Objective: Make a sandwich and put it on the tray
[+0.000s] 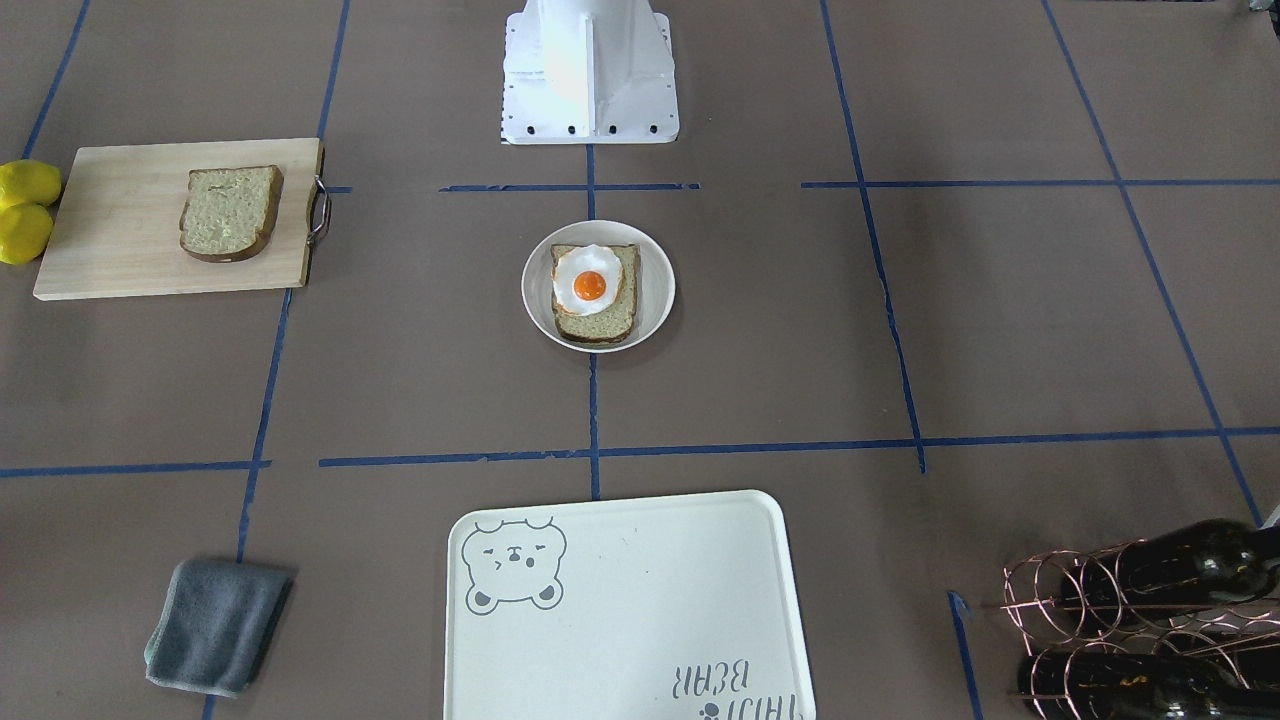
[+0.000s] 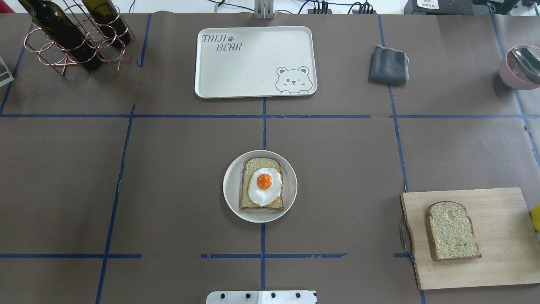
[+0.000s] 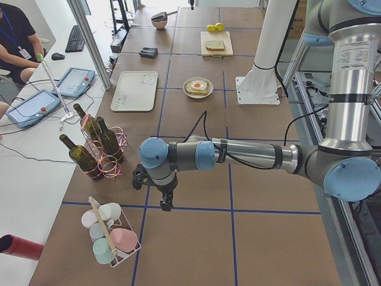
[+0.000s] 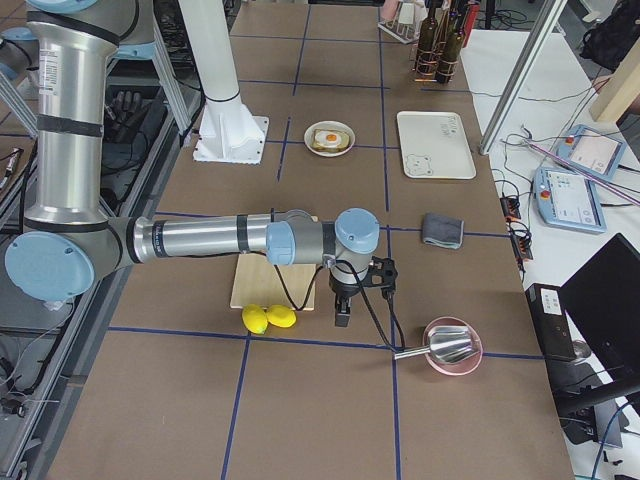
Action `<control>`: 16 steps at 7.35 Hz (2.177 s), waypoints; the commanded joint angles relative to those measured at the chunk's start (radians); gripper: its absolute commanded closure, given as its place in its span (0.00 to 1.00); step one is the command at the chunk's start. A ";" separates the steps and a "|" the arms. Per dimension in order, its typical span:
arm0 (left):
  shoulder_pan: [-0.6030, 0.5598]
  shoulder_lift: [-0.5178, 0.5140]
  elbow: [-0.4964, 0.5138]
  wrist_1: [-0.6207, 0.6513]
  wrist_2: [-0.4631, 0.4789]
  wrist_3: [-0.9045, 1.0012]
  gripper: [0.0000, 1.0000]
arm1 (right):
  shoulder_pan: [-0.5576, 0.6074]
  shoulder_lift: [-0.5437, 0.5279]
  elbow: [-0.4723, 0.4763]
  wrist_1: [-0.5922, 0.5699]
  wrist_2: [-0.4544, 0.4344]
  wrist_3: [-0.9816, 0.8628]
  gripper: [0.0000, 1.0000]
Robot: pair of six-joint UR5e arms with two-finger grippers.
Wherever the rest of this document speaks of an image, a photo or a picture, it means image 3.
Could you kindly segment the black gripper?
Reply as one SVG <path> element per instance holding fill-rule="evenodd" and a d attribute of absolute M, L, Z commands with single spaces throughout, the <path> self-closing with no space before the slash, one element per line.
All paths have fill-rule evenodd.
<path fill-rule="evenodd" d="M 178 181 L 172 181 L 167 185 L 157 185 L 156 188 L 162 193 L 160 207 L 165 212 L 170 212 L 173 208 L 173 191 L 177 187 Z"/>

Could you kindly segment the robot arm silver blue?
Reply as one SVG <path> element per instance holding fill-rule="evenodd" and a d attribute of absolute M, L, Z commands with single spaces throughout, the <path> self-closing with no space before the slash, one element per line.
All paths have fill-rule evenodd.
<path fill-rule="evenodd" d="M 179 171 L 237 162 L 303 176 L 344 201 L 374 194 L 380 167 L 371 158 L 366 133 L 379 38 L 379 1 L 308 1 L 305 41 L 334 47 L 324 139 L 316 146 L 279 146 L 197 135 L 170 143 L 148 138 L 139 147 L 133 187 L 156 187 L 163 195 L 161 208 L 169 211 Z"/>

